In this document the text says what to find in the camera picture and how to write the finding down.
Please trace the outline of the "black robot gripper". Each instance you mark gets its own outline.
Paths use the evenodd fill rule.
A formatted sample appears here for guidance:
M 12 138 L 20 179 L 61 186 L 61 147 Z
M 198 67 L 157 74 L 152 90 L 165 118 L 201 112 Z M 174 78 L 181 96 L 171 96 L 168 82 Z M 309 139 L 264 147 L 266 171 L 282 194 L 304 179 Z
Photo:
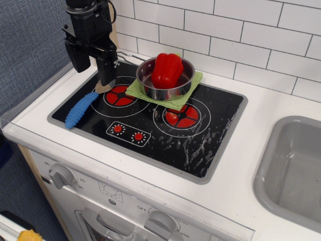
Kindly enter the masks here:
M 92 45 L 95 27 L 94 11 L 97 7 L 66 7 L 71 19 L 70 25 L 65 25 L 65 47 L 73 67 L 78 73 L 91 65 L 89 56 L 95 57 L 99 79 L 102 86 L 113 82 L 117 77 L 118 59 L 103 59 L 106 55 Z

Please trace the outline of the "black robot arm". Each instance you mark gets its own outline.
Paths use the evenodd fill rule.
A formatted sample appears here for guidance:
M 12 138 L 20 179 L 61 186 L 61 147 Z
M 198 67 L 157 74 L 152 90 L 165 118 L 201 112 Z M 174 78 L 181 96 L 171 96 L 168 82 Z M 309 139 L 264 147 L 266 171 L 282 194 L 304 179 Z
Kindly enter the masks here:
M 83 72 L 90 67 L 89 58 L 96 60 L 99 79 L 103 86 L 117 77 L 119 65 L 117 47 L 110 38 L 116 9 L 111 1 L 66 1 L 66 12 L 71 19 L 64 25 L 65 47 L 73 67 Z

